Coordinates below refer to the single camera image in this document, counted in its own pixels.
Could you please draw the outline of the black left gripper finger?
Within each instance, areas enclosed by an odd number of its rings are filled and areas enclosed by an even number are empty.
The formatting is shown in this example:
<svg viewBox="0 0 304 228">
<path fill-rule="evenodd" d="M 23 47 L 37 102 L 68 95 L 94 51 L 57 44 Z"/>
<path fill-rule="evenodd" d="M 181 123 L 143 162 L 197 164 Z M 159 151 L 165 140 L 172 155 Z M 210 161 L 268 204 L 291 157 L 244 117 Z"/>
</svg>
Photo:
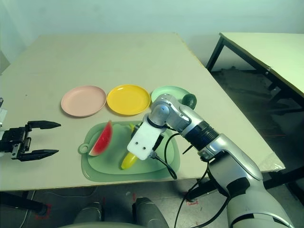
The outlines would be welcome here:
<svg viewBox="0 0 304 228">
<path fill-rule="evenodd" d="M 49 157 L 57 152 L 59 152 L 59 150 L 51 150 L 51 149 L 34 150 L 31 153 L 22 153 L 21 155 L 18 155 L 17 159 L 21 162 L 35 161 Z"/>
<path fill-rule="evenodd" d="M 56 123 L 56 122 L 51 122 L 51 121 L 29 121 L 26 124 L 26 129 L 31 130 L 34 128 L 39 128 L 39 129 L 52 129 L 56 127 L 60 127 L 61 124 Z"/>
</svg>

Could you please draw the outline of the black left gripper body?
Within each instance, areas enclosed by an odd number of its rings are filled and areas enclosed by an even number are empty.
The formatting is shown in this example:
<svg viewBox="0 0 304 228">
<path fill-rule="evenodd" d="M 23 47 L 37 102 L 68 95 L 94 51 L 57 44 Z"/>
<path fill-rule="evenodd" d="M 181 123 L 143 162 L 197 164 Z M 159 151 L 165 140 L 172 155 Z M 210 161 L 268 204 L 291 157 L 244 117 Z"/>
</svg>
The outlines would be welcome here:
<svg viewBox="0 0 304 228">
<path fill-rule="evenodd" d="M 31 138 L 27 127 L 10 128 L 0 132 L 0 153 L 11 153 L 11 159 L 24 160 L 29 150 Z"/>
</svg>

